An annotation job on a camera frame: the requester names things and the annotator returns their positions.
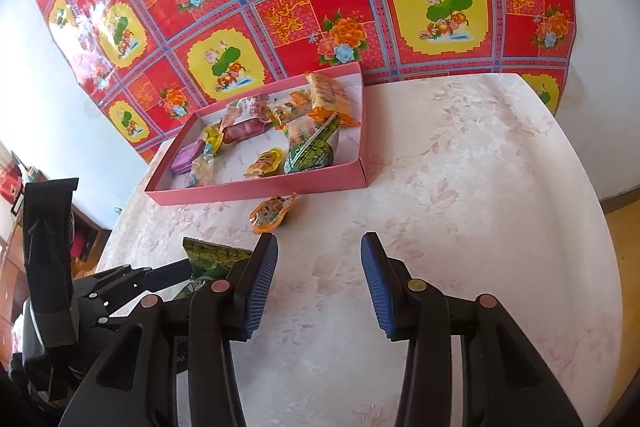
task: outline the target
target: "pink cardboard box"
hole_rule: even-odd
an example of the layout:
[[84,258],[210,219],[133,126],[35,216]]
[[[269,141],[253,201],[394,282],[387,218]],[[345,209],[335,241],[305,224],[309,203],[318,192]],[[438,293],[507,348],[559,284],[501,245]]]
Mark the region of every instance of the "pink cardboard box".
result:
[[171,164],[177,153],[184,146],[201,138],[202,130],[207,125],[219,122],[229,103],[258,92],[280,99],[296,88],[306,87],[308,89],[305,76],[299,74],[250,91],[240,92],[192,114],[158,164],[145,192],[157,203],[168,205],[250,200],[270,198],[277,194],[287,196],[292,192],[308,194],[366,187],[367,177],[362,161],[365,122],[363,121],[364,97],[360,65],[353,62],[327,68],[319,73],[340,80],[352,99],[354,117],[362,123],[361,126],[340,128],[338,148],[332,167],[293,174],[280,174],[267,178],[245,178],[244,171],[257,159],[260,153],[271,147],[281,147],[284,151],[288,150],[284,133],[270,126],[265,134],[228,146],[223,145],[214,161],[216,173],[214,185],[186,188],[189,173],[176,175],[171,170]]

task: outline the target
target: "snack package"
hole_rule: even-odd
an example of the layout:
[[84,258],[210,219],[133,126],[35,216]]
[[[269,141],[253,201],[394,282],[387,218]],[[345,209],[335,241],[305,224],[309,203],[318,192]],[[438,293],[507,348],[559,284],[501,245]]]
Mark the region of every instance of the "snack package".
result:
[[290,92],[282,100],[267,105],[267,111],[276,129],[307,114],[311,110],[311,94],[306,89]]
[[295,192],[289,198],[274,196],[256,206],[249,214],[254,233],[273,232],[277,229],[297,197]]
[[360,125],[353,119],[351,100],[338,80],[319,73],[305,73],[305,76],[311,86],[311,120],[322,124],[335,112],[342,125]]
[[266,107],[268,102],[269,97],[260,92],[227,105],[220,123],[223,142],[233,143],[264,133],[265,124],[271,121]]
[[222,145],[223,134],[220,132],[222,121],[204,128],[204,153],[216,155]]
[[284,160],[284,151],[279,147],[274,147],[260,154],[258,159],[249,165],[244,175],[266,176],[267,174],[274,174],[280,167],[282,160]]
[[295,150],[316,133],[316,124],[309,115],[301,116],[287,123],[284,136],[289,140],[289,150]]
[[213,159],[214,156],[212,154],[201,154],[194,159],[191,164],[191,175],[189,176],[187,188],[213,185],[215,178],[213,172]]
[[182,247],[189,257],[193,274],[189,283],[180,290],[174,300],[190,297],[207,283],[224,279],[235,263],[242,259],[249,259],[253,253],[244,248],[206,243],[191,237],[182,238]]
[[308,141],[289,152],[284,162],[284,173],[289,174],[333,165],[335,151],[338,147],[339,131],[340,117],[335,113]]
[[204,149],[204,141],[197,140],[180,149],[180,152],[171,163],[171,170],[174,174],[185,174],[191,170],[191,163],[197,158]]

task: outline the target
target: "purple soap bar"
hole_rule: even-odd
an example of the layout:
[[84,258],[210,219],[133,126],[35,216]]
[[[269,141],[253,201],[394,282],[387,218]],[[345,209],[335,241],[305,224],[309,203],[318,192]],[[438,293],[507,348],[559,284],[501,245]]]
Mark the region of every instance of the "purple soap bar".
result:
[[191,163],[202,154],[203,150],[204,140],[198,140],[197,142],[189,144],[187,147],[183,147],[171,164],[171,170],[174,174],[185,174],[185,172],[189,172],[191,170]]

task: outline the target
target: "yellow floor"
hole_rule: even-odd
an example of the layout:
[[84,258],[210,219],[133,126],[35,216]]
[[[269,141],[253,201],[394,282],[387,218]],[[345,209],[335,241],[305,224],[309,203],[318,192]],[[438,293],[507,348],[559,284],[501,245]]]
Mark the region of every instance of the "yellow floor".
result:
[[640,201],[607,214],[622,285],[622,347],[611,394],[613,406],[640,367]]

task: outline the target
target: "marble-patterned table surface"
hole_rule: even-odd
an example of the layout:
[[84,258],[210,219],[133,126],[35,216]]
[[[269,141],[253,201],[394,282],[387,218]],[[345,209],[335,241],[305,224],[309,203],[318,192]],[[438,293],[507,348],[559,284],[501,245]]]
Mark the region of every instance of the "marble-patterned table surface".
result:
[[[233,343],[247,425],[394,424],[406,343],[385,338],[369,298],[360,238],[375,231],[389,256],[444,293],[497,296],[596,426],[620,352],[620,279],[596,195],[554,118],[515,74],[370,86],[365,106],[370,186],[298,198],[275,232],[260,329]],[[159,206],[143,192],[166,147],[98,269],[176,261],[184,236],[254,247],[258,200]],[[460,377],[454,384],[457,426]]]

